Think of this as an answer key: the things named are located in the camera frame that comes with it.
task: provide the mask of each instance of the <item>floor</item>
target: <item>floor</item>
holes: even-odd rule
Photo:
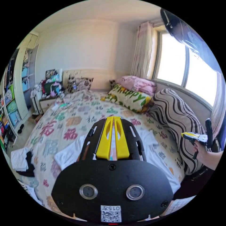
[[[36,124],[34,122],[30,122],[30,121],[26,121],[24,123],[24,128],[22,129],[22,133],[18,134],[15,144],[13,145],[13,143],[11,142],[8,144],[6,153],[9,157],[11,156],[11,151],[21,149],[24,147],[35,125]]]

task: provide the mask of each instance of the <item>label sticker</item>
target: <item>label sticker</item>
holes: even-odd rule
[[[122,222],[121,206],[101,206],[101,222]]]

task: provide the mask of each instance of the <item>hand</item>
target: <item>hand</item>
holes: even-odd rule
[[[207,149],[205,146],[201,145],[198,141],[194,143],[194,154],[198,151],[197,159],[201,162],[205,159],[207,155]]]

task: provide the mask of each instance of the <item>wardrobe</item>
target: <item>wardrobe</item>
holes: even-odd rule
[[[18,108],[18,112],[20,114],[21,119],[23,120],[25,116],[28,114],[29,107],[32,105],[32,101],[30,99],[30,92],[34,87],[34,69],[35,69],[35,57],[32,57],[33,49],[37,40],[36,35],[28,34],[25,39],[21,42],[19,46],[19,51],[15,61],[14,74],[13,74],[13,89],[15,94],[15,101]],[[24,59],[28,56],[29,67],[26,70],[26,74],[22,73]]]

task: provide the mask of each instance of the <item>ceiling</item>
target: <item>ceiling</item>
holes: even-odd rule
[[[33,31],[45,30],[75,20],[108,20],[136,29],[142,22],[160,20],[160,7],[139,0],[87,0],[52,14]]]

